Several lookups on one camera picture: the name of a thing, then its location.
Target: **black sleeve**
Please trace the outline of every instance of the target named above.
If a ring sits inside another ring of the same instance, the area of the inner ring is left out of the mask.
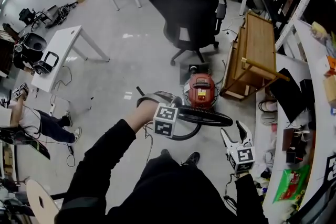
[[[120,120],[85,152],[55,223],[103,223],[111,170],[134,139],[133,129]]]
[[[21,54],[14,53],[13,57],[13,64],[15,65],[16,68],[24,70],[26,67],[25,64],[23,63],[23,59],[21,59]]]
[[[257,189],[251,175],[243,176],[236,181],[237,218],[238,223],[268,223],[260,203]]]

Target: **concrete floor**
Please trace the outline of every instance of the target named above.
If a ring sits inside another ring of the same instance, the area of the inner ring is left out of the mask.
[[[192,52],[185,52],[176,60],[176,66],[170,66],[170,58],[177,49],[163,35],[164,19],[148,0],[140,0],[142,7],[137,8],[134,0],[115,0],[120,11],[114,10],[110,0],[86,0],[71,11],[68,19],[58,27],[51,29],[45,36],[47,41],[58,29],[82,25],[92,39],[111,58],[109,63],[98,61],[83,61],[75,52],[65,63],[72,72],[72,82],[60,90],[71,93],[75,97],[90,95],[94,97],[92,109],[75,117],[73,131],[81,126],[83,134],[75,145],[76,164],[83,158],[95,141],[119,119],[125,117],[136,106],[139,94],[135,87],[140,86],[144,92],[164,90],[180,95],[179,63],[199,62]],[[243,19],[239,18],[240,3],[228,0],[227,12],[222,29],[231,25],[233,31],[238,31]],[[222,60],[227,60],[230,42],[234,35],[221,31],[216,37],[219,41],[219,51],[214,52],[213,46],[201,49],[206,60],[213,65],[213,79],[219,81],[224,74]],[[81,39],[76,47],[89,58],[99,59],[91,48]],[[70,75],[66,68],[60,73],[60,79],[69,81]],[[20,71],[16,85],[31,82],[31,76]],[[130,100],[124,99],[125,92],[132,92]],[[48,112],[50,109],[50,94],[40,91],[34,99],[30,95],[27,104],[33,108]],[[68,107],[66,101],[56,99],[55,115],[61,117]],[[255,98],[245,102],[219,98],[216,110],[230,116],[234,121],[244,122],[254,133],[255,130]],[[178,123],[176,133],[184,134],[193,130],[193,124]],[[238,129],[235,125],[227,128],[228,133],[238,140]],[[30,176],[40,182],[50,194],[65,192],[70,184],[76,167],[67,166],[69,155],[66,146],[46,144],[51,160],[34,151],[29,146],[19,146],[18,175],[19,179]],[[143,130],[130,146],[120,163],[112,171],[111,185],[106,195],[107,210],[121,204],[132,192],[135,183],[145,166],[150,148],[150,140],[144,139]],[[175,142],[163,137],[154,137],[151,157],[159,155],[161,149],[167,148],[177,162],[183,162],[193,151],[199,151],[201,160],[198,167],[212,181],[221,195],[233,172],[226,159],[226,148],[220,136],[220,128],[202,126],[200,132],[190,140]],[[92,167],[92,174],[86,178],[87,187],[99,184],[99,171]],[[236,197],[234,184],[228,188],[228,194]]]

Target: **power strip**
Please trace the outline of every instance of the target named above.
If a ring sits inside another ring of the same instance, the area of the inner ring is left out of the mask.
[[[56,107],[55,103],[51,104],[51,108],[50,108],[50,111],[49,111],[49,116],[54,116],[55,107]]]

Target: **cardboard box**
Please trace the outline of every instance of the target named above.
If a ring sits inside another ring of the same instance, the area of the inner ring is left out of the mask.
[[[336,75],[336,59],[330,56],[324,56],[317,62],[318,73],[331,76]]]
[[[12,167],[5,167],[5,175],[6,176],[11,176],[13,174],[13,168]]]
[[[336,108],[336,76],[330,76],[323,81],[325,94],[329,104]]]
[[[13,165],[12,150],[9,147],[4,148],[4,161],[5,165]]]

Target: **green snack bag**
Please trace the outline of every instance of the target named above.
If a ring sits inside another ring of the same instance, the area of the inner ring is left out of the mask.
[[[273,202],[281,200],[294,200],[301,192],[308,170],[309,165],[305,165],[297,170],[283,170],[284,172]]]

